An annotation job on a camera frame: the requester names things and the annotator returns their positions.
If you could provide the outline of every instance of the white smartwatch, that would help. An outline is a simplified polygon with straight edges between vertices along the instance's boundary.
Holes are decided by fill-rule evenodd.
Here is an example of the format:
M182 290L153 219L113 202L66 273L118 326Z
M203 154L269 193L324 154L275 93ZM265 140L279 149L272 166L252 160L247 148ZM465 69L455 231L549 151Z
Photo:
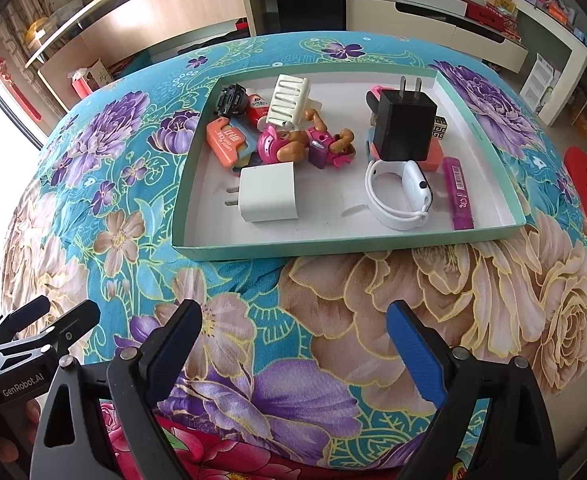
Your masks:
M383 173L395 173L402 180L402 187L413 211L400 211L383 203L373 191L373 181ZM413 160L406 162L376 160L369 162L365 173L365 191L369 209L376 219L396 231L408 231L420 227L429 218L432 201L431 189L419 166Z

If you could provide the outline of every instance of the human hand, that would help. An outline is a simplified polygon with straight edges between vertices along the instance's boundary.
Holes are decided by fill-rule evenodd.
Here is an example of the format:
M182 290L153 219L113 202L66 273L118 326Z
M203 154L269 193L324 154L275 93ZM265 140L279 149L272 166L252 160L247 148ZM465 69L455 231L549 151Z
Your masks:
M38 428L38 421L40 420L40 405L36 399L28 400L25 405L25 412L29 420L27 428L27 438L33 444L36 439L36 430ZM0 461L2 463L15 462L18 459L18 448L16 445L0 437Z

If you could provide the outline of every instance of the bedspread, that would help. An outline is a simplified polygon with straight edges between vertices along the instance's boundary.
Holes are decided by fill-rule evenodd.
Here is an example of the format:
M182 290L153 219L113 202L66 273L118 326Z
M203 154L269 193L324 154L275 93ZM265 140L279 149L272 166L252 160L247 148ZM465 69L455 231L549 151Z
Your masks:
M293 259L193 262L171 246L182 167L220 76L302 63L439 69L491 139L527 225L506 240ZM561 156L518 95L482 63L431 43L358 32L261 36L154 65L65 117L14 213L5 311L45 294L48 319L91 298L85 362L139 346L185 298L203 329L161 411L193 430L306 465L402 464L429 425L385 332L404 298L449 345L526 356L545 394L587 367L587 223ZM461 456L478 439L479 402Z

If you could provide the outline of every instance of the white watch strap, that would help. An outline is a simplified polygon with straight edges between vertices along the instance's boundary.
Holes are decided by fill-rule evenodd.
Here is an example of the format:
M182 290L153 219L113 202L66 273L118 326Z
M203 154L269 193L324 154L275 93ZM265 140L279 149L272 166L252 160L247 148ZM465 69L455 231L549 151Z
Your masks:
M373 190L373 181L381 174L395 173L402 179L403 174L405 173L404 170L406 164L415 164L415 162L392 162L386 160L371 161L369 162L369 166L365 173L365 191L369 203L369 209L380 223L396 231L415 229L416 227L424 225L427 222L427 219L429 219L429 213L427 210L429 209L430 200L419 211L401 211L386 205L380 200L380 198L378 198Z

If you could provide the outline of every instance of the curtain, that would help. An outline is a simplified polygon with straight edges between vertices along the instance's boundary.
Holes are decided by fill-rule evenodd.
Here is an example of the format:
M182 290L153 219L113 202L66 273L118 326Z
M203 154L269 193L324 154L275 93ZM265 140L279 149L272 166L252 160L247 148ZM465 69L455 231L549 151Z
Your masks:
M24 78L42 97L46 106L62 118L65 111L42 79L39 78L38 69L33 64L25 68L25 63L31 57L25 44L25 33L32 23L40 18L50 16L51 13L52 7L47 0L10 0L0 13L0 41L4 44ZM50 56L63 44L61 41L55 41L49 47Z

